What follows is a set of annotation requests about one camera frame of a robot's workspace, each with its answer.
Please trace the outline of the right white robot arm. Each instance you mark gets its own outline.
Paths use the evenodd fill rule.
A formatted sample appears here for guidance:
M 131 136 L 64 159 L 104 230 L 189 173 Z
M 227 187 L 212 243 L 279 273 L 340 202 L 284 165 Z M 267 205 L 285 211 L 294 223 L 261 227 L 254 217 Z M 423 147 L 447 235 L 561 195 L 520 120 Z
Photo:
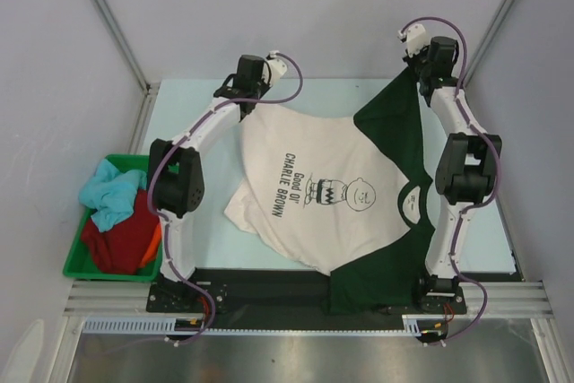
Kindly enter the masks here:
M 417 78 L 419 93 L 447 136 L 435 175 L 438 226 L 423 276 L 413 290 L 414 303 L 422 312 L 439 314 L 463 299 L 460 255 L 474 214 L 497 193 L 502 142 L 479 125 L 453 75 L 458 42 L 432 37 L 420 24 L 401 31 L 399 39 L 405 44 L 404 61 Z

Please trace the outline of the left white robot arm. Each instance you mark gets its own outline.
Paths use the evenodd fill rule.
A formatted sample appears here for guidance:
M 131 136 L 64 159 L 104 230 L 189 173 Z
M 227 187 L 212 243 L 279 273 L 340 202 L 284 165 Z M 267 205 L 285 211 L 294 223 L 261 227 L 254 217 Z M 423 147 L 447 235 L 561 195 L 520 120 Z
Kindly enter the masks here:
M 238 125 L 287 72 L 275 54 L 243 55 L 237 70 L 213 93 L 199 119 L 169 140 L 152 142 L 148 162 L 148 209 L 161 224 L 160 274 L 172 282 L 167 300 L 176 309 L 192 309 L 198 289 L 187 281 L 196 270 L 191 241 L 183 230 L 205 195 L 202 158 L 224 133 Z

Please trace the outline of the white and green t-shirt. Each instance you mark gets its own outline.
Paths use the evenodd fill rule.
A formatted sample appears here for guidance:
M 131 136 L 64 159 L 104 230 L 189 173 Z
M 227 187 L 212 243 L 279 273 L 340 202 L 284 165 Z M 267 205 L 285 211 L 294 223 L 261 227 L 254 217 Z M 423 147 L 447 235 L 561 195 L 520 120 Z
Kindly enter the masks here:
M 413 302 L 435 231 L 413 72 L 350 117 L 257 107 L 240 139 L 245 176 L 226 216 L 324 274 L 328 314 Z

